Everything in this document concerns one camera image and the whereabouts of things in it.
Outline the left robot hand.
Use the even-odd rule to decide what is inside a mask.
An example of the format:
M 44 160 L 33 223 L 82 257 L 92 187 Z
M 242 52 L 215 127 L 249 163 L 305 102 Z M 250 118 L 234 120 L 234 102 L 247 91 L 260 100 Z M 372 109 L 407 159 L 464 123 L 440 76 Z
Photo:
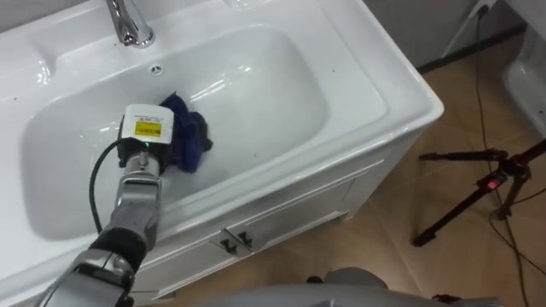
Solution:
M 147 151 L 158 162 L 162 175 L 171 163 L 173 128 L 174 112 L 167 107 L 148 104 L 126 107 L 118 134 L 119 167 L 125 168 L 130 158 Z

